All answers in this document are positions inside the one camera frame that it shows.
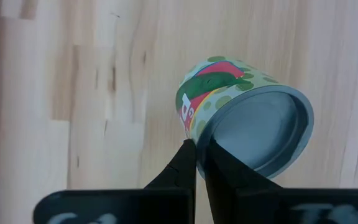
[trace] tin can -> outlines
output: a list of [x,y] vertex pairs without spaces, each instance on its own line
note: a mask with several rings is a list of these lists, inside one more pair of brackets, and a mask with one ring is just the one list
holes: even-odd
[[300,155],[313,130],[307,97],[240,60],[222,56],[192,68],[175,101],[186,136],[197,145],[202,176],[211,139],[272,178]]

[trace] wooden table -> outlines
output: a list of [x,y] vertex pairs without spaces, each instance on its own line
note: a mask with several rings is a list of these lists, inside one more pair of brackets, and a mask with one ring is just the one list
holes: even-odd
[[358,187],[358,0],[0,0],[0,224],[31,223],[56,190],[148,183],[185,138],[179,83],[213,55],[313,105],[313,137],[275,181]]

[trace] food can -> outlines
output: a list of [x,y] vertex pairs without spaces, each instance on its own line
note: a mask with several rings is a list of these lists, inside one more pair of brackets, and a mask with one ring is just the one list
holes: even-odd
[[211,139],[245,165],[272,178],[304,150],[313,130],[305,95],[240,60],[210,57],[180,84],[176,111],[187,138],[197,145],[204,177]]

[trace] can rim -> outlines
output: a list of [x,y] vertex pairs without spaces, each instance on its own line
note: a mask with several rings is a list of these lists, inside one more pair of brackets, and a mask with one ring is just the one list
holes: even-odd
[[[205,157],[206,157],[205,150],[206,150],[206,147],[208,146],[209,141],[214,133],[214,130],[216,129],[219,122],[225,117],[225,115],[231,110],[231,108],[234,105],[236,105],[250,97],[253,97],[255,95],[259,95],[259,94],[263,94],[263,93],[270,93],[270,92],[286,93],[286,94],[290,95],[292,98],[297,99],[301,103],[302,107],[304,107],[304,109],[305,109],[307,124],[303,130],[303,133],[301,134],[301,137],[299,138],[299,140],[297,142],[296,148],[293,150],[291,158],[286,163],[284,163],[284,165],[279,167],[276,171],[271,172],[264,176],[266,176],[267,178],[273,178],[273,177],[277,176],[278,174],[281,174],[285,169],[287,169],[291,164],[293,164],[293,162],[300,156],[300,154],[305,149],[305,147],[311,137],[311,134],[313,132],[314,113],[313,113],[313,107],[312,107],[311,103],[309,102],[309,100],[307,99],[307,97],[304,94],[302,94],[300,91],[298,91],[290,86],[281,85],[281,84],[261,86],[261,87],[255,88],[253,90],[247,91],[245,93],[242,93],[242,94],[236,96],[230,102],[228,102],[222,108],[220,108],[211,117],[211,119],[207,122],[207,124],[206,124],[203,132],[201,133],[201,135],[197,141],[197,144],[196,144],[197,145],[197,168],[203,178],[205,178],[205,173],[204,173],[204,169],[203,169],[204,164],[205,164]],[[273,157],[266,164],[256,168],[255,171],[258,171],[258,170],[268,166],[275,159],[276,159],[276,157]]]

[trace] light wood grain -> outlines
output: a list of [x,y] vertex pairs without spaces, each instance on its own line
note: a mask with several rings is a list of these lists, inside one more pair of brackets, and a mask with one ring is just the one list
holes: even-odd
[[358,1],[0,0],[0,224],[31,223],[56,190],[150,182],[185,138],[178,85],[213,55],[313,105],[310,143],[275,181],[358,187]]

